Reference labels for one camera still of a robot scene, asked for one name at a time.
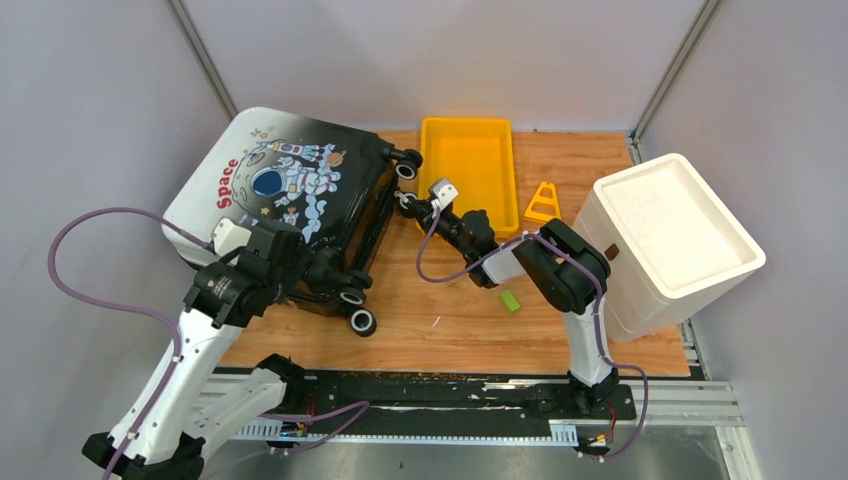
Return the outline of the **black white space suitcase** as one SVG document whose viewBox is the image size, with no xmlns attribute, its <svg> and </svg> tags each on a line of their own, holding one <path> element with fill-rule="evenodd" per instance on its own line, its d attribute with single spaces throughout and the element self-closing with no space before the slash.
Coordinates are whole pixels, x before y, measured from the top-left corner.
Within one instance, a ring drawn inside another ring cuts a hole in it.
<svg viewBox="0 0 848 480">
<path fill-rule="evenodd" d="M 250 228 L 280 221 L 299 229 L 312 263 L 290 296 L 297 307 L 345 317 L 373 335 L 368 272 L 395 210 L 398 182 L 423 157 L 374 132 L 266 107 L 235 116 L 165 210 L 205 242 L 223 219 Z"/>
</svg>

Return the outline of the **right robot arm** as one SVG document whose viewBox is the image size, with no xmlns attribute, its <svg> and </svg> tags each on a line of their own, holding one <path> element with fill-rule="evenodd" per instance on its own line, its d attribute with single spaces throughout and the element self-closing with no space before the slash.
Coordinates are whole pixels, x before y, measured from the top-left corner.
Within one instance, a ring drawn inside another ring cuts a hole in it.
<svg viewBox="0 0 848 480">
<path fill-rule="evenodd" d="M 414 219 L 425 237 L 440 236 L 466 262 L 463 274 L 481 288 L 530 278 L 563 315 L 570 348 L 571 403 L 584 417 L 596 417 L 611 403 L 619 374 L 608 355 L 603 306 L 611 267 L 587 240 L 559 218 L 535 232 L 500 243 L 483 210 L 453 213 L 457 192 L 446 184 L 427 199 L 396 192 L 400 212 Z"/>
</svg>

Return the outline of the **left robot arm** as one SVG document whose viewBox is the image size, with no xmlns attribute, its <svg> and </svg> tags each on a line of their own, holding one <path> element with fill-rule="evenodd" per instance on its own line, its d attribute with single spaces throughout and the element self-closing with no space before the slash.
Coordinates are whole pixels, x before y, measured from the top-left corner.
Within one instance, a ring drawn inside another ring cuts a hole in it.
<svg viewBox="0 0 848 480">
<path fill-rule="evenodd" d="M 208 377 L 249 322 L 283 303 L 305 274 L 301 231 L 281 221 L 252 227 L 245 246 L 201 268 L 184 299 L 176 340 L 132 408 L 110 431 L 91 435 L 84 457 L 105 476 L 197 479 L 207 460 L 253 418 L 298 411 L 305 372 L 272 354 L 238 386 L 194 412 Z"/>
</svg>

